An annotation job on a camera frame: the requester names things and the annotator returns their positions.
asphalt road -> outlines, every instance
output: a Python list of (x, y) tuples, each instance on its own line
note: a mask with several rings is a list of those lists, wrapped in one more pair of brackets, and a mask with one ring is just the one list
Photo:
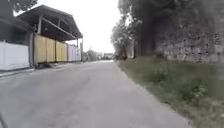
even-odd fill
[(190, 127), (112, 61), (2, 78), (0, 111), (9, 128)]

roof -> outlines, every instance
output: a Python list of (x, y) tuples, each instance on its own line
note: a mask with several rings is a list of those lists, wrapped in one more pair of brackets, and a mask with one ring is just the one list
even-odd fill
[(57, 10), (57, 9), (54, 9), (54, 8), (51, 8), (51, 7), (48, 7), (45, 5), (41, 5), (36, 8), (33, 8), (27, 12), (20, 14), (17, 17), (24, 21), (27, 21), (29, 23), (30, 20), (33, 20), (33, 19), (37, 20), (36, 16), (41, 16), (41, 15), (53, 16), (58, 19), (66, 21), (72, 29), (72, 35), (75, 36), (76, 39), (83, 37), (71, 14), (68, 14), (66, 12), (63, 12), (63, 11), (60, 11), (60, 10)]
[(34, 31), (35, 28), (31, 27), (26, 22), (15, 18), (15, 17), (0, 17), (0, 22), (6, 23), (8, 25), (14, 26), (16, 28), (19, 28), (21, 30), (25, 31)]

white fence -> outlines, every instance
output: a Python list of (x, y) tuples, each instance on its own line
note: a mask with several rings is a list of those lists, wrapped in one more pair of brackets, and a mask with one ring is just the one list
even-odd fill
[(81, 61), (81, 50), (74, 45), (68, 45), (68, 61)]
[(28, 46), (0, 41), (0, 70), (14, 70), (29, 66)]

grass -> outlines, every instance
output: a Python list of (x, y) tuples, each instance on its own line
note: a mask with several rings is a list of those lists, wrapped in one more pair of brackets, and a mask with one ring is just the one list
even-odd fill
[(195, 128), (224, 127), (224, 85), (216, 67), (152, 58), (121, 61), (121, 69)]

overcast sky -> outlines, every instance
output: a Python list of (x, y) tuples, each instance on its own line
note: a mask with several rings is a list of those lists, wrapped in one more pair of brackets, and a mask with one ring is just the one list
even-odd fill
[(114, 52), (110, 36), (120, 17), (118, 0), (39, 0), (42, 4), (73, 15), (84, 34), (84, 51)]

